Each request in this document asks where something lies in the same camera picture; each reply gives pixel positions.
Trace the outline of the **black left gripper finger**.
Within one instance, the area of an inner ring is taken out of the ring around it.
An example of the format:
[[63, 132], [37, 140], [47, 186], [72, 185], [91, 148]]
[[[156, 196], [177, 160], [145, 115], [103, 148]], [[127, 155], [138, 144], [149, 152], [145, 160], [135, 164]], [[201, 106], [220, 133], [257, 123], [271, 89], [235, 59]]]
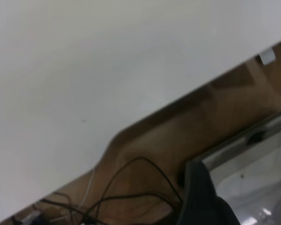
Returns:
[[210, 173], [202, 162], [186, 163], [185, 188], [178, 225], [240, 224], [232, 208], [217, 195]]

